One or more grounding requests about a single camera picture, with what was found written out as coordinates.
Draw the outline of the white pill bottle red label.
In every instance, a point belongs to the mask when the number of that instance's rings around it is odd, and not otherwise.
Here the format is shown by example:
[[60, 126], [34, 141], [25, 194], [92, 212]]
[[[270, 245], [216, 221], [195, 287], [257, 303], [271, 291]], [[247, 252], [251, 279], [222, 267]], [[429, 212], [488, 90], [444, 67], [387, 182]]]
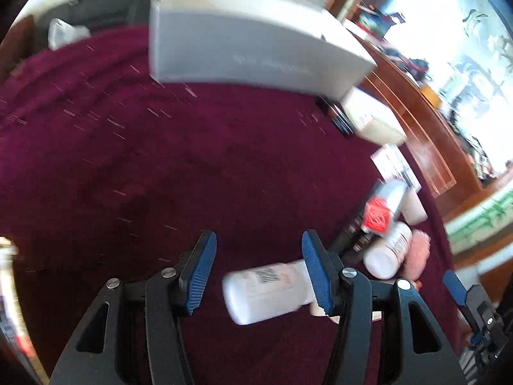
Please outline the white pill bottle red label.
[[395, 223], [388, 235], [365, 252], [364, 267], [377, 279], [391, 279], [403, 264], [411, 238], [412, 230], [407, 224]]

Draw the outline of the white lotion bottle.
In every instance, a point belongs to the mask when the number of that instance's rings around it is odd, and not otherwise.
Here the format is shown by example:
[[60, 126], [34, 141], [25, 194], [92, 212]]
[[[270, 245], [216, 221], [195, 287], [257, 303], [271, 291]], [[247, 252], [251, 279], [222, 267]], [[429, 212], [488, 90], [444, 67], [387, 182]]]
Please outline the white lotion bottle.
[[228, 273], [222, 288], [228, 313], [241, 326], [286, 315], [315, 301], [303, 260]]

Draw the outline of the black marker pink caps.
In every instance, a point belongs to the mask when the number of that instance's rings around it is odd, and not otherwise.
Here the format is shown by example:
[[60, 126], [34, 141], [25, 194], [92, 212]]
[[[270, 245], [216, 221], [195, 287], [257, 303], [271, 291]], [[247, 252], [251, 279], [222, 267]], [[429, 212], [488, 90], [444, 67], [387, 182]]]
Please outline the black marker pink caps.
[[367, 233], [362, 229], [364, 209], [354, 213], [348, 220], [329, 250], [337, 253], [346, 267], [354, 267], [363, 260], [365, 251], [376, 241], [377, 235]]

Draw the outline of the pink fluffy hair clip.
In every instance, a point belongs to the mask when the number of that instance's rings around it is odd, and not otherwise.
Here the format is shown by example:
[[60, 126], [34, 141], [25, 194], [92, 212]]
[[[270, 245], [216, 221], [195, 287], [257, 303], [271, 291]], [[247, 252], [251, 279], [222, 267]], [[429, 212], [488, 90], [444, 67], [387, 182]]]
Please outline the pink fluffy hair clip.
[[430, 256], [430, 237], [419, 229], [412, 231], [409, 250], [403, 261], [403, 278], [415, 282], [424, 272]]

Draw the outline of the plain white bottle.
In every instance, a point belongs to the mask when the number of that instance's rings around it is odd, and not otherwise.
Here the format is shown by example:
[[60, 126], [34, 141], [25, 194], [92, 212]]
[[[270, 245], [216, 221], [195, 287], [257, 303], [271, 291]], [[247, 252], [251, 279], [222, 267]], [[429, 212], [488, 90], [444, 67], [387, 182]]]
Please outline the plain white bottle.
[[405, 223], [410, 226], [417, 226], [428, 218], [424, 205], [413, 188], [409, 188], [406, 191], [401, 211]]

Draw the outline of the white box red end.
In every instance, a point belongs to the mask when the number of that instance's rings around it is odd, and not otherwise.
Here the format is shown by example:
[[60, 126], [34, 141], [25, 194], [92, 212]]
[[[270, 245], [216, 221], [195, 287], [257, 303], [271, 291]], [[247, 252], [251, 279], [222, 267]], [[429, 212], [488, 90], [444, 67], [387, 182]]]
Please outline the white box red end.
[[385, 236], [400, 214], [408, 184], [391, 179], [379, 185], [364, 206], [361, 229], [366, 233]]

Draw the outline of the white blue medicine box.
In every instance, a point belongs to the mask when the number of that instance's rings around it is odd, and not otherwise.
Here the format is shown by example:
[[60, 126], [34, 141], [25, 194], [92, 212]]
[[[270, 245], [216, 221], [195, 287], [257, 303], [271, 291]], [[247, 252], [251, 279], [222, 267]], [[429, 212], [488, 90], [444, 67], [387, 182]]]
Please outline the white blue medicine box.
[[400, 179], [405, 181], [416, 193], [421, 190], [422, 185], [397, 145], [383, 145], [370, 156], [370, 159], [385, 181]]

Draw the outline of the maroon bed blanket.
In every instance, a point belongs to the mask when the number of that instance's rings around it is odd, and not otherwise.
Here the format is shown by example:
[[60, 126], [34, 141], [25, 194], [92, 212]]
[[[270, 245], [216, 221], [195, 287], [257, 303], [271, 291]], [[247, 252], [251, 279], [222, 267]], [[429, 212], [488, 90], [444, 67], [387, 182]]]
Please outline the maroon bed blanket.
[[58, 51], [1, 47], [1, 232], [47, 369], [111, 277], [137, 281], [216, 232], [200, 308], [183, 326], [199, 384], [318, 384], [336, 327], [307, 310], [231, 321], [225, 273], [324, 242], [376, 180], [374, 146], [344, 137], [313, 98], [232, 85], [163, 86], [148, 32], [114, 30]]

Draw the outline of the wooden headboard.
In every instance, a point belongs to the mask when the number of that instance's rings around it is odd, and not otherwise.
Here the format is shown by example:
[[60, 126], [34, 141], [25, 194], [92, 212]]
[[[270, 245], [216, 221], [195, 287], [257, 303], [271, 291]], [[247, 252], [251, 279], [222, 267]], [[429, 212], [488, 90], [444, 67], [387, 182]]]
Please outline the wooden headboard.
[[[362, 90], [388, 105], [403, 125], [406, 144], [427, 182], [436, 207], [445, 222], [482, 199], [486, 192], [478, 180], [456, 134], [442, 117], [433, 88], [414, 83], [379, 50], [376, 37], [353, 21], [364, 0], [327, 0], [334, 16], [351, 21], [352, 34], [370, 53], [376, 69], [361, 83]], [[407, 0], [409, 8], [425, 9], [414, 15], [417, 52], [433, 50], [438, 61], [449, 61], [463, 49], [463, 9], [459, 0]]]

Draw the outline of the cream cardboard box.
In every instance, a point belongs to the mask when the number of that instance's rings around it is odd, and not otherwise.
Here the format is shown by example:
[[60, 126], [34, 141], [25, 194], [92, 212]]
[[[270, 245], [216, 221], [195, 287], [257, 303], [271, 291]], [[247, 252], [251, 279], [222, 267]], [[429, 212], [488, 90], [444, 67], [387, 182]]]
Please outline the cream cardboard box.
[[376, 145], [401, 146], [407, 136], [387, 105], [358, 88], [352, 88], [341, 101], [342, 110], [354, 133]]

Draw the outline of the small black box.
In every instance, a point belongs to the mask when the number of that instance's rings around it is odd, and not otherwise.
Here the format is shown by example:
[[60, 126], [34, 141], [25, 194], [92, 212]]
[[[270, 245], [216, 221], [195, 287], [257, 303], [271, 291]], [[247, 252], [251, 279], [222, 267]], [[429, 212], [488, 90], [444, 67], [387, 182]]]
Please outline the small black box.
[[354, 134], [354, 130], [349, 124], [348, 117], [341, 110], [340, 103], [329, 98], [317, 97], [315, 99], [315, 105], [319, 107], [322, 113], [331, 119], [332, 123], [344, 136], [351, 136]]

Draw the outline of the large grey shoe box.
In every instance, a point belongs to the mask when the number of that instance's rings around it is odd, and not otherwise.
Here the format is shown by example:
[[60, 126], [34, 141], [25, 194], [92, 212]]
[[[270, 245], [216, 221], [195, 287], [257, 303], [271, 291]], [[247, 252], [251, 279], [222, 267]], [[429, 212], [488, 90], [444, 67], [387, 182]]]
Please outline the large grey shoe box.
[[305, 0], [151, 0], [149, 71], [159, 82], [231, 82], [340, 100], [376, 63]]

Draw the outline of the white plastic bag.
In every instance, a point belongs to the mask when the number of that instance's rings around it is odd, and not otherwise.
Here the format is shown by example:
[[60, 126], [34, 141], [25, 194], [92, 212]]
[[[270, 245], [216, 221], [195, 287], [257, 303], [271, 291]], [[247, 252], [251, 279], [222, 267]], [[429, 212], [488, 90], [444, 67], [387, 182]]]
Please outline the white plastic bag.
[[60, 18], [50, 21], [48, 30], [48, 47], [51, 50], [58, 50], [74, 42], [90, 38], [90, 30], [83, 26], [73, 26]]

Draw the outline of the black sofa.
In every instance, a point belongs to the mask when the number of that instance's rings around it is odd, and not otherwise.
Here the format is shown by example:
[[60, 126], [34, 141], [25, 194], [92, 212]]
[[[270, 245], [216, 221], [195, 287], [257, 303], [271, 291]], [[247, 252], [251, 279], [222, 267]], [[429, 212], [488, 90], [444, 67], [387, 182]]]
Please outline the black sofa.
[[90, 31], [118, 26], [147, 25], [150, 0], [79, 0], [50, 9], [35, 21], [38, 35], [46, 37], [53, 19], [72, 26], [85, 26]]

